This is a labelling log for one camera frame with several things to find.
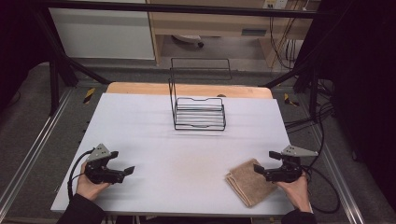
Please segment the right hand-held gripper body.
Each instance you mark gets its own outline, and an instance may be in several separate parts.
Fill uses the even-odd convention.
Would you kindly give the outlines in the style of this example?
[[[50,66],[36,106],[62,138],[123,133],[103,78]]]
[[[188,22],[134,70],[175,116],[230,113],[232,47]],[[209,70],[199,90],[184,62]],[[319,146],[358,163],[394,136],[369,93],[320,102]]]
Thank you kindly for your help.
[[[316,157],[316,151],[296,146],[287,146],[281,152],[282,164],[279,168],[265,169],[265,179],[270,182],[293,182],[303,173],[301,157]]]

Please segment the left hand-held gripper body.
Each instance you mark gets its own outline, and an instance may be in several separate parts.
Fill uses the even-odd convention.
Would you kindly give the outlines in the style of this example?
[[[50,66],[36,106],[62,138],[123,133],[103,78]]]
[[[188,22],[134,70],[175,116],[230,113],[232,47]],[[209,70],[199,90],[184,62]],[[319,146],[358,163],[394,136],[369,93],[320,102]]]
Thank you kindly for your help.
[[[104,158],[110,154],[110,151],[103,144],[95,147],[91,155],[86,160],[85,175],[94,184],[100,183],[121,183],[124,176],[118,176],[118,170],[112,170],[107,167]]]

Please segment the beige towel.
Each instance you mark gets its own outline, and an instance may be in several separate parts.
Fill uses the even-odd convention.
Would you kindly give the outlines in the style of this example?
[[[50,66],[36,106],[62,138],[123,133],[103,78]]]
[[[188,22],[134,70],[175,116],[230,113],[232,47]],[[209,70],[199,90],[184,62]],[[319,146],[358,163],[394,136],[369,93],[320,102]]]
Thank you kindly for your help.
[[[267,182],[263,175],[254,171],[255,165],[260,165],[256,159],[245,161],[225,176],[226,182],[246,207],[261,203],[277,189],[277,185]]]

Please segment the black wire rack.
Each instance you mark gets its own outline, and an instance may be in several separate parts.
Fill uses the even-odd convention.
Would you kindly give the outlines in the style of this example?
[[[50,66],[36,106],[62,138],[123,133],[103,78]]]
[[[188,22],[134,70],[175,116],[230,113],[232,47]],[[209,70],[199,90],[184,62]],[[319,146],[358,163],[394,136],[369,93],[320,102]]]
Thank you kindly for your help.
[[[177,131],[224,131],[226,115],[222,99],[197,93],[188,96],[181,92],[181,85],[232,78],[228,59],[172,58],[168,86],[174,128]]]

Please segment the person's right hand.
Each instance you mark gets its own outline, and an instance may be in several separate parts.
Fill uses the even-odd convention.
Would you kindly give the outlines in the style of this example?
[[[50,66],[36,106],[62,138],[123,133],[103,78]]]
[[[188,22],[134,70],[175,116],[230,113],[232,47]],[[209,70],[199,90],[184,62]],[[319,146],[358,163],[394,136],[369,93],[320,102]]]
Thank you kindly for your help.
[[[295,208],[299,209],[301,212],[312,213],[308,196],[306,173],[302,173],[302,175],[293,182],[276,182],[276,185],[284,190]]]

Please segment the person's left hand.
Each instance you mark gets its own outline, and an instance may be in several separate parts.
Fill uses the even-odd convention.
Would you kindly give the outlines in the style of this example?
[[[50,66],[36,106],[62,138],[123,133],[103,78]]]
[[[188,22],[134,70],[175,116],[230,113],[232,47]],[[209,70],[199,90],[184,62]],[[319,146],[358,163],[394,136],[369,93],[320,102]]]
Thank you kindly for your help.
[[[91,180],[85,175],[85,167],[86,162],[81,165],[76,193],[93,202],[103,190],[107,189],[110,186],[110,184],[92,183]]]

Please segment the white table mat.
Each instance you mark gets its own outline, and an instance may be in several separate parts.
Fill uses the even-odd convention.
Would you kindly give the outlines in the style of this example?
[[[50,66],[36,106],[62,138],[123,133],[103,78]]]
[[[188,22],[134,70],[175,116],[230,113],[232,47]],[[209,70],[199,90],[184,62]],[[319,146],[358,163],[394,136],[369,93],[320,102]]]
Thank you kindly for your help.
[[[96,202],[117,215],[264,217],[284,215],[292,206],[280,189],[248,208],[225,180],[250,159],[279,167],[269,151],[289,144],[274,99],[223,100],[222,131],[177,131],[167,95],[105,93],[94,111],[77,153],[105,145],[119,156],[111,169],[134,167],[120,184]]]

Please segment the yellow black striped tape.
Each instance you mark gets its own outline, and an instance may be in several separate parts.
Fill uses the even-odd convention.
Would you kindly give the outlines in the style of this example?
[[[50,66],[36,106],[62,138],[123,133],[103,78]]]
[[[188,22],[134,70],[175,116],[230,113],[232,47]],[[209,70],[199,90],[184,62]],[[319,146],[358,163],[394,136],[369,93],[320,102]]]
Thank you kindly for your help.
[[[86,93],[86,95],[84,97],[83,104],[88,104],[89,103],[89,101],[91,100],[94,92],[95,92],[95,88],[89,88],[88,89],[88,91],[87,91],[87,93]]]
[[[284,103],[287,105],[300,106],[298,102],[292,101],[287,93],[284,93]]]

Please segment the black metal stand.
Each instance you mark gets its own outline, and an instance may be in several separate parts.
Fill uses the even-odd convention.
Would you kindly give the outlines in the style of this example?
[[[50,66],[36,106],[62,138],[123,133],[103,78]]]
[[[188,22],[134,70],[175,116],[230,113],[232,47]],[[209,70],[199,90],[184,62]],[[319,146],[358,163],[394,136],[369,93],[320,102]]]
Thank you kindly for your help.
[[[293,90],[296,93],[301,93],[309,89],[308,115],[314,120],[318,119],[316,115],[318,73],[325,50],[329,45],[329,36],[332,34],[333,25],[334,20],[331,19],[313,19],[293,68],[288,73],[262,84],[264,88],[272,89],[292,77],[297,77]]]
[[[50,112],[52,116],[60,108],[60,86],[61,78],[67,87],[76,87],[78,78],[74,72],[77,69],[86,76],[108,85],[110,80],[95,74],[87,67],[70,58],[64,51],[61,40],[57,37],[55,29],[50,27],[49,21],[45,17],[43,9],[32,9],[33,17],[41,34],[45,37],[49,53],[49,77],[50,77]]]

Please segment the white cabinet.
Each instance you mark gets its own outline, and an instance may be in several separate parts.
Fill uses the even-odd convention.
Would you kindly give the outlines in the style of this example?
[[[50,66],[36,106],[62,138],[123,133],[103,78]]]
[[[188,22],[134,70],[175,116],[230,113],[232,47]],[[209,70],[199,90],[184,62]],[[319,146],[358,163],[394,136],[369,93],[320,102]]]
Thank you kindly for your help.
[[[154,59],[147,13],[63,8],[49,12],[69,57]]]

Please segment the light wooden desk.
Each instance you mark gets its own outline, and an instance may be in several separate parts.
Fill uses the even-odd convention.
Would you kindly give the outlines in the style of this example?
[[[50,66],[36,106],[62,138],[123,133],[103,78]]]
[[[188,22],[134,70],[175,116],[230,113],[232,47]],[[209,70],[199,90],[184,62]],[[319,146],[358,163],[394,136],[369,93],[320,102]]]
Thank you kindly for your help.
[[[146,0],[148,4],[193,5],[263,9],[264,0]],[[288,0],[284,9],[316,10],[318,0]],[[267,65],[276,65],[288,40],[303,40],[310,19],[266,18],[230,15],[161,13],[148,14],[155,57],[160,57],[166,35],[246,36],[259,40]]]

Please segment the white power outlet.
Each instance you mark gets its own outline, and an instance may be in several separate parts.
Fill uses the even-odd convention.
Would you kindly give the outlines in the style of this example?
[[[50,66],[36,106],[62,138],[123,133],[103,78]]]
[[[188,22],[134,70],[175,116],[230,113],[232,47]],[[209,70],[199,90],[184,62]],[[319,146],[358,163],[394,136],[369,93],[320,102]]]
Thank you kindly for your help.
[[[288,0],[264,0],[263,8],[269,9],[284,9]]]

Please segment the aluminium floor rail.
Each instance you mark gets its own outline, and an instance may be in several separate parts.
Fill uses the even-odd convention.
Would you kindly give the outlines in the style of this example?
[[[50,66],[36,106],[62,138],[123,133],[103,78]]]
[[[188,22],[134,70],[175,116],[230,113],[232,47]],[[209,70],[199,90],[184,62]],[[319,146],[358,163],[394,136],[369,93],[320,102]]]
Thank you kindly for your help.
[[[73,93],[73,91],[73,88],[67,88],[66,91],[62,94],[62,97],[59,101],[59,107],[53,112],[51,116],[47,118],[43,128],[40,130],[37,138],[30,146],[16,174],[12,177],[11,181],[7,185],[7,188],[0,196],[0,222],[5,218],[9,208],[15,201],[15,198],[21,190],[21,187],[26,177],[32,170],[32,167],[34,166],[35,161],[39,157],[42,148],[46,145],[52,133],[52,130],[54,129],[60,116],[64,112],[64,109],[67,106],[70,95]]]
[[[361,214],[361,210],[357,206],[347,182],[345,181],[344,176],[338,168],[338,165],[330,151],[330,148],[325,143],[324,132],[317,125],[311,127],[311,131],[315,136],[315,140],[318,143],[319,148],[321,149],[320,157],[323,159],[330,179],[339,194],[341,205],[344,208],[349,223],[364,224],[364,218]]]

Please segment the black frame crossbar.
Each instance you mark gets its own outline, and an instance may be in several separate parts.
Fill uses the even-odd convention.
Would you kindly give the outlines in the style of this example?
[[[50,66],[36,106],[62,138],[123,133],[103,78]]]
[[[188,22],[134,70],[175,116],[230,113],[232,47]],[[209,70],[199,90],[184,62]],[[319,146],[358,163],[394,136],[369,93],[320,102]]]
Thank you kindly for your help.
[[[330,16],[329,12],[298,11],[286,9],[254,9],[237,7],[210,7],[190,5],[166,5],[166,4],[139,4],[118,2],[96,1],[72,1],[72,0],[35,0],[34,4],[41,7],[89,9],[89,10],[115,10],[136,12],[161,12],[161,13],[190,13],[210,15],[233,15],[250,17],[274,17],[274,18],[298,18],[316,19]]]

